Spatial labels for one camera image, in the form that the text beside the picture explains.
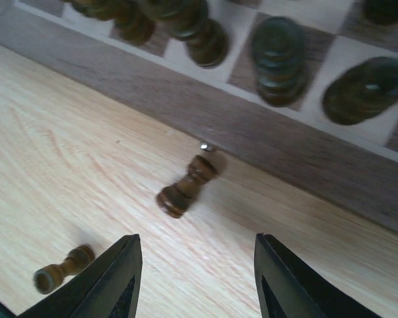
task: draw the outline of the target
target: wooden table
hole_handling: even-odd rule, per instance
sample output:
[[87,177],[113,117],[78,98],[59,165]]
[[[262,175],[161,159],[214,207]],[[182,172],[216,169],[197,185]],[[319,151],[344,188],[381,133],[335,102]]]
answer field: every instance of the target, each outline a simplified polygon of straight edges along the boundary
[[260,317],[264,232],[398,317],[398,235],[235,158],[183,218],[161,213],[154,196],[197,152],[197,140],[0,47],[0,300],[20,313],[42,298],[35,270],[139,233],[138,317]]

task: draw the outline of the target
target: small metal screw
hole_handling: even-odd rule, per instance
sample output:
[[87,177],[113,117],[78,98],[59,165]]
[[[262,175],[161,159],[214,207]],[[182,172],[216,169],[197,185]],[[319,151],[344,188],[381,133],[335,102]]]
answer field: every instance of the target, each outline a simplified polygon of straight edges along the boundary
[[211,144],[208,144],[207,142],[202,141],[200,143],[200,149],[206,152],[213,152],[215,151],[215,147],[212,146]]

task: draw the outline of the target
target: chess piece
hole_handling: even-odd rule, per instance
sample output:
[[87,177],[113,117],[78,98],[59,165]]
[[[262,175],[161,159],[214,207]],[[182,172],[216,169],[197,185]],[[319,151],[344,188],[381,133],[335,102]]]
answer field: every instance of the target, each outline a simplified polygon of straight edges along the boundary
[[145,43],[155,30],[155,23],[133,0],[72,0],[72,7],[86,17],[113,19],[120,37],[132,45]]
[[155,23],[146,17],[137,2],[125,1],[119,8],[114,17],[119,36],[132,45],[140,45],[148,41],[155,30]]
[[398,0],[365,0],[363,14],[377,25],[392,25],[398,22]]
[[398,59],[371,58],[343,73],[325,91],[323,110],[340,125],[378,116],[398,101]]
[[34,273],[35,288],[42,294],[53,292],[62,285],[66,276],[79,274],[94,258],[94,252],[88,245],[71,250],[63,263],[48,265]]
[[[201,145],[204,151],[214,151],[213,147]],[[193,203],[202,186],[218,175],[216,167],[205,158],[197,155],[187,167],[187,175],[180,181],[164,187],[156,197],[158,206],[171,217],[180,218]]]
[[228,38],[221,25],[208,18],[206,0],[139,0],[150,19],[162,22],[168,33],[186,43],[188,55],[202,68],[221,64]]
[[253,33],[251,57],[258,94],[282,107],[303,92],[306,83],[304,34],[292,20],[268,18]]

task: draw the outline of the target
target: wooden chessboard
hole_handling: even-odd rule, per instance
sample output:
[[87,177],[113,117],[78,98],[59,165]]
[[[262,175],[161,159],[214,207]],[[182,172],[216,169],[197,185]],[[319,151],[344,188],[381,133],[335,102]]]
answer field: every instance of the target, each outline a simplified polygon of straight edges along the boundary
[[[60,0],[0,0],[0,44],[398,232],[398,103],[343,127],[324,116],[320,101],[348,68],[398,58],[398,23],[367,22],[354,0],[208,3],[231,41],[211,70],[196,66],[160,26],[135,47],[111,21],[85,18]],[[251,31],[270,16],[292,18],[307,40],[310,83],[285,108],[257,96],[249,59]]]

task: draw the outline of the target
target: chessboard border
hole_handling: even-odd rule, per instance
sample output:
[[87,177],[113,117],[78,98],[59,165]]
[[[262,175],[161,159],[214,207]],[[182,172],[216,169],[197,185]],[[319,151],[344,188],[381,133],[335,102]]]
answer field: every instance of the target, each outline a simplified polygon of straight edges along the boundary
[[397,162],[18,9],[12,0],[0,0],[0,45],[398,232]]

